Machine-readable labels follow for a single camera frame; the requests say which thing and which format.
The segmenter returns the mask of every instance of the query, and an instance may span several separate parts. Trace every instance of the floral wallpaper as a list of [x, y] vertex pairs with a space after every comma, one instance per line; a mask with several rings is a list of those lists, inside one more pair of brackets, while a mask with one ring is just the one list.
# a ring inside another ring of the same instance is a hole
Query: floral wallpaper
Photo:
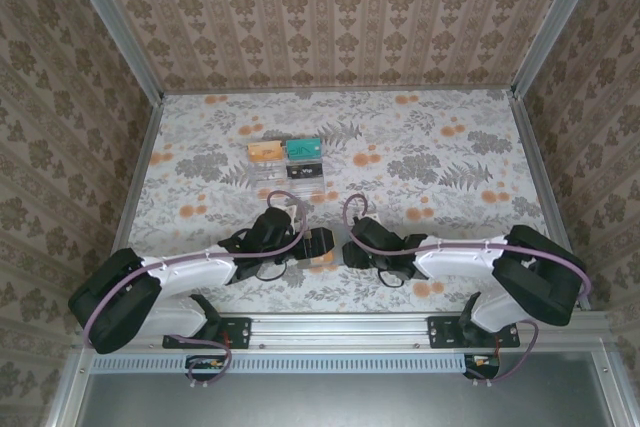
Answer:
[[0, 425], [45, 418], [150, 106], [89, 0], [0, 0]]
[[[309, 225], [332, 229], [337, 245], [354, 192], [401, 236], [486, 238], [516, 223], [546, 232], [506, 91], [176, 95], [164, 100], [131, 246], [178, 254], [249, 227], [270, 190], [251, 185], [247, 144], [292, 136], [323, 140], [325, 188], [305, 204]], [[199, 291], [222, 312], [416, 312], [461, 310], [482, 285], [447, 277], [390, 289], [371, 270], [292, 262], [277, 281], [205, 279]]]
[[510, 85], [552, 0], [117, 0], [167, 92]]
[[640, 393], [640, 0], [580, 0], [525, 104]]

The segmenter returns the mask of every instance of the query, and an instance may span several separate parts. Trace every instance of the gray panel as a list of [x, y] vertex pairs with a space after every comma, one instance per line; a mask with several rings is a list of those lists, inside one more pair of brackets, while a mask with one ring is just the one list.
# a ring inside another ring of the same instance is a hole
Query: gray panel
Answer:
[[580, 426], [611, 420], [590, 354], [536, 354], [490, 388], [449, 374], [96, 375], [78, 425]]

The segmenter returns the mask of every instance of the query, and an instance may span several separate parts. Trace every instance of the cable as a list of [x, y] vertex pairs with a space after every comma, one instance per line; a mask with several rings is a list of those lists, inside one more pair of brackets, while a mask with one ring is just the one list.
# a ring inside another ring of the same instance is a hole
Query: cable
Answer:
[[275, 277], [271, 277], [269, 279], [263, 279], [262, 277], [258, 277], [258, 274], [255, 275], [256, 279], [262, 281], [262, 282], [273, 282], [274, 280], [278, 280], [280, 278], [282, 278], [282, 276], [284, 274], [287, 273], [287, 261], [284, 261], [284, 270], [282, 272], [280, 272], [278, 275], [276, 275]]
[[364, 208], [362, 210], [361, 215], [365, 215], [367, 213], [367, 207], [369, 203], [367, 202], [367, 198], [362, 194], [353, 194], [349, 197], [342, 207], [342, 222], [349, 232], [349, 236], [351, 240], [360, 247], [361, 249], [371, 252], [377, 255], [385, 255], [385, 256], [399, 256], [399, 255], [407, 255], [407, 254], [415, 254], [417, 252], [427, 252], [430, 250], [446, 250], [446, 249], [500, 249], [500, 250], [508, 250], [510, 252], [516, 252], [524, 255], [531, 255], [534, 257], [541, 257], [543, 259], [551, 260], [557, 264], [566, 267], [571, 272], [580, 277], [582, 281], [582, 289], [580, 291], [580, 296], [586, 298], [587, 295], [591, 292], [591, 279], [585, 274], [578, 266], [572, 264], [568, 260], [563, 259], [562, 257], [558, 257], [557, 255], [549, 254], [547, 252], [542, 252], [540, 250], [527, 249], [525, 247], [518, 247], [515, 245], [506, 245], [506, 244], [491, 244], [491, 243], [479, 243], [479, 242], [456, 242], [456, 243], [448, 243], [442, 242], [439, 245], [425, 245], [422, 247], [416, 247], [414, 249], [406, 249], [406, 250], [379, 250], [373, 247], [369, 247], [364, 242], [358, 240], [358, 238], [351, 232], [351, 228], [349, 223], [347, 222], [347, 210], [349, 208], [349, 204], [353, 202], [355, 199], [361, 199], [364, 202]]
[[214, 340], [189, 339], [189, 338], [183, 337], [181, 335], [169, 335], [169, 337], [177, 340], [181, 344], [209, 345], [209, 346], [211, 346], [213, 348], [216, 348], [216, 349], [222, 349], [225, 352], [225, 363], [222, 366], [222, 369], [220, 369], [220, 372], [218, 372], [215, 375], [215, 377], [213, 377], [211, 380], [207, 380], [206, 382], [201, 382], [201, 381], [196, 380], [196, 379], [193, 378], [193, 368], [198, 364], [202, 364], [204, 362], [207, 362], [207, 359], [199, 358], [199, 359], [194, 359], [194, 360], [191, 361], [191, 363], [189, 364], [189, 370], [187, 371], [187, 377], [191, 381], [191, 385], [192, 386], [195, 385], [196, 383], [213, 384], [214, 382], [218, 382], [224, 376], [224, 374], [227, 372], [227, 370], [229, 370], [229, 367], [231, 367], [231, 360], [233, 359], [233, 356], [231, 354], [231, 349], [229, 347], [227, 347], [226, 345], [224, 345], [224, 344], [221, 344], [221, 343], [216, 342]]
[[89, 340], [89, 333], [91, 332], [91, 328], [95, 323], [98, 316], [102, 313], [106, 305], [115, 297], [115, 295], [120, 291], [120, 289], [126, 287], [131, 283], [132, 280], [149, 272], [150, 270], [159, 269], [161, 267], [171, 267], [174, 265], [180, 265], [186, 262], [191, 262], [193, 260], [209, 260], [215, 258], [229, 258], [233, 257], [236, 259], [259, 259], [263, 257], [274, 257], [280, 254], [287, 252], [288, 250], [295, 247], [295, 245], [302, 240], [302, 236], [307, 230], [307, 211], [304, 207], [304, 203], [295, 195], [290, 194], [284, 190], [274, 190], [269, 193], [267, 196], [267, 205], [271, 207], [271, 198], [274, 195], [285, 195], [290, 199], [293, 199], [300, 208], [300, 232], [296, 236], [295, 239], [290, 244], [285, 245], [277, 250], [272, 250], [270, 252], [256, 252], [256, 253], [231, 253], [231, 252], [201, 252], [197, 254], [186, 254], [178, 257], [173, 257], [171, 259], [166, 259], [161, 262], [156, 262], [155, 264], [145, 265], [140, 267], [139, 269], [131, 272], [129, 275], [124, 277], [120, 282], [118, 282], [107, 294], [102, 298], [102, 300], [98, 303], [94, 311], [89, 316], [87, 323], [84, 325], [84, 329], [82, 330], [82, 340], [84, 342], [85, 347], [92, 348], [91, 341]]
[[520, 367], [522, 367], [522, 364], [524, 364], [524, 361], [527, 360], [527, 357], [529, 357], [529, 355], [531, 354], [533, 347], [536, 345], [536, 342], [538, 341], [538, 335], [540, 334], [540, 327], [538, 327], [538, 324], [536, 324], [535, 322], [531, 320], [523, 320], [521, 322], [523, 324], [529, 324], [533, 326], [533, 337], [531, 338], [531, 342], [529, 342], [529, 345], [527, 346], [527, 350], [524, 351], [524, 354], [522, 354], [522, 357], [520, 357], [520, 360], [518, 360], [516, 365], [511, 370], [509, 370], [508, 372], [505, 372], [502, 375], [498, 375], [493, 379], [485, 379], [482, 374], [468, 367], [467, 367], [467, 372], [475, 375], [476, 377], [478, 377], [479, 380], [484, 380], [488, 384], [493, 382], [500, 382], [501, 380], [506, 380], [509, 377], [511, 377], [513, 374], [515, 374], [520, 369]]
[[384, 285], [385, 287], [388, 287], [390, 289], [399, 289], [400, 287], [402, 287], [404, 285], [404, 280], [400, 281], [400, 285], [389, 285], [387, 284], [384, 279], [382, 278], [382, 270], [378, 269], [378, 279], [380, 279], [380, 282], [382, 282], [382, 285]]

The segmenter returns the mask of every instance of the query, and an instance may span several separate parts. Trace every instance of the purple cable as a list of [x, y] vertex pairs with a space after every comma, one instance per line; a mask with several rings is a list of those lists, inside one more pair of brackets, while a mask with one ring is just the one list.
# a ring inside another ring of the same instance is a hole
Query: purple cable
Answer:
[[407, 255], [407, 254], [415, 254], [416, 252], [428, 252], [430, 250], [446, 250], [446, 249], [496, 249], [496, 250], [508, 250], [510, 252], [516, 252], [518, 254], [532, 255], [534, 257], [541, 257], [543, 259], [551, 260], [557, 264], [566, 267], [571, 272], [580, 277], [582, 281], [582, 290], [580, 292], [580, 296], [586, 298], [587, 295], [591, 292], [591, 279], [585, 274], [578, 266], [572, 264], [568, 260], [563, 259], [562, 257], [558, 257], [557, 255], [549, 254], [547, 252], [542, 252], [534, 249], [527, 249], [525, 247], [517, 247], [515, 245], [505, 245], [505, 244], [487, 244], [487, 243], [478, 243], [478, 242], [456, 242], [456, 243], [447, 243], [442, 242], [439, 245], [425, 245], [423, 247], [416, 247], [414, 249], [406, 249], [406, 250], [378, 250], [373, 247], [369, 247], [364, 242], [358, 240], [358, 238], [351, 232], [351, 228], [349, 227], [349, 223], [347, 221], [347, 210], [349, 208], [349, 204], [353, 202], [355, 199], [361, 199], [364, 202], [364, 209], [361, 215], [365, 215], [367, 213], [367, 207], [369, 203], [367, 202], [367, 198], [362, 194], [353, 194], [349, 197], [342, 207], [342, 222], [344, 223], [347, 231], [349, 232], [349, 236], [351, 240], [360, 247], [361, 249], [371, 252], [377, 255], [384, 256], [395, 256], [395, 255]]
[[[183, 337], [181, 335], [170, 335], [169, 337], [176, 339], [178, 342], [183, 344], [210, 345], [213, 348], [222, 349], [225, 351], [225, 359], [224, 359], [225, 363], [222, 366], [222, 369], [220, 369], [220, 372], [218, 372], [215, 377], [213, 377], [211, 380], [206, 381], [208, 384], [213, 384], [214, 382], [218, 382], [224, 376], [227, 370], [229, 370], [229, 367], [231, 367], [231, 360], [233, 359], [233, 356], [231, 355], [231, 349], [224, 344], [215, 342], [213, 340], [189, 339], [188, 337]], [[193, 368], [196, 365], [202, 364], [206, 361], [207, 361], [206, 359], [193, 359], [191, 361], [191, 363], [189, 364], [189, 370], [187, 371], [187, 377], [191, 382], [196, 382], [200, 384], [205, 383], [204, 381], [196, 380], [193, 378]]]
[[285, 195], [290, 199], [295, 200], [296, 203], [298, 204], [298, 207], [300, 208], [300, 217], [301, 217], [300, 232], [290, 244], [285, 245], [280, 249], [272, 250], [270, 252], [257, 252], [257, 253], [249, 253], [249, 254], [231, 253], [231, 252], [214, 252], [210, 254], [207, 254], [207, 253], [187, 254], [181, 257], [174, 257], [173, 259], [168, 259], [163, 262], [156, 262], [155, 264], [140, 267], [138, 270], [135, 270], [131, 272], [129, 275], [127, 275], [124, 279], [118, 282], [109, 292], [107, 292], [107, 294], [98, 303], [98, 306], [94, 309], [92, 314], [89, 316], [89, 320], [87, 320], [87, 323], [84, 325], [84, 329], [82, 330], [82, 340], [84, 342], [85, 347], [92, 348], [91, 341], [89, 340], [89, 332], [91, 332], [91, 329], [96, 319], [102, 313], [102, 311], [104, 310], [106, 305], [111, 301], [111, 299], [115, 297], [115, 295], [120, 291], [120, 289], [129, 285], [133, 279], [141, 276], [142, 274], [149, 272], [150, 270], [159, 269], [162, 266], [171, 267], [172, 265], [178, 265], [183, 262], [190, 262], [192, 260], [199, 260], [199, 259], [228, 258], [228, 257], [233, 257], [236, 259], [258, 259], [262, 257], [272, 257], [272, 256], [280, 255], [292, 249], [302, 239], [302, 236], [307, 230], [307, 211], [304, 208], [304, 203], [298, 197], [284, 190], [274, 190], [267, 196], [267, 205], [269, 207], [271, 207], [271, 197], [273, 197], [274, 195]]
[[484, 380], [487, 383], [500, 382], [501, 380], [506, 380], [509, 377], [511, 377], [513, 374], [515, 374], [520, 369], [520, 367], [522, 367], [522, 364], [524, 364], [524, 361], [527, 360], [527, 357], [529, 357], [529, 354], [531, 354], [531, 351], [533, 350], [533, 347], [536, 345], [536, 341], [538, 340], [538, 334], [540, 333], [540, 327], [538, 327], [538, 324], [536, 324], [535, 322], [531, 320], [523, 320], [522, 323], [530, 324], [533, 326], [533, 337], [531, 338], [531, 342], [529, 342], [529, 346], [527, 347], [527, 350], [524, 351], [524, 354], [522, 354], [522, 357], [520, 357], [520, 360], [518, 360], [518, 363], [511, 370], [509, 370], [508, 372], [502, 375], [498, 375], [493, 379], [485, 379], [482, 374], [480, 374], [479, 372], [476, 372], [473, 369], [469, 369], [468, 367], [467, 367], [467, 372], [470, 372], [471, 374], [478, 377], [478, 379]]

